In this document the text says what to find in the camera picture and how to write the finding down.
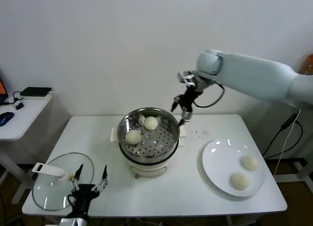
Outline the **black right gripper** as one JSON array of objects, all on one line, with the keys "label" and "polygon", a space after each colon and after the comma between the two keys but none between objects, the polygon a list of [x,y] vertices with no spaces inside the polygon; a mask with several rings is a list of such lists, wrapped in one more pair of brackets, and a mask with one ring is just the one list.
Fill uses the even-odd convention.
[{"label": "black right gripper", "polygon": [[200,93],[192,88],[187,88],[183,95],[177,95],[171,106],[171,111],[173,112],[177,106],[182,108],[181,119],[179,121],[179,126],[184,125],[189,122],[192,116],[192,104],[199,97]]}]

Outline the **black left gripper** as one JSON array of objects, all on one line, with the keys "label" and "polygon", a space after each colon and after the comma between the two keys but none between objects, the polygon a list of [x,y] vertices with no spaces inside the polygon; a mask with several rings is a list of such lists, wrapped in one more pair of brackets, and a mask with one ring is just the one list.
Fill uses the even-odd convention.
[{"label": "black left gripper", "polygon": [[105,165],[101,181],[96,186],[94,184],[79,184],[78,185],[78,181],[80,179],[82,169],[83,169],[83,164],[80,165],[78,170],[76,170],[75,174],[70,176],[70,182],[73,187],[72,195],[74,198],[72,211],[75,212],[76,214],[78,213],[87,214],[92,200],[97,198],[98,193],[101,194],[101,192],[108,185],[107,165]]}]

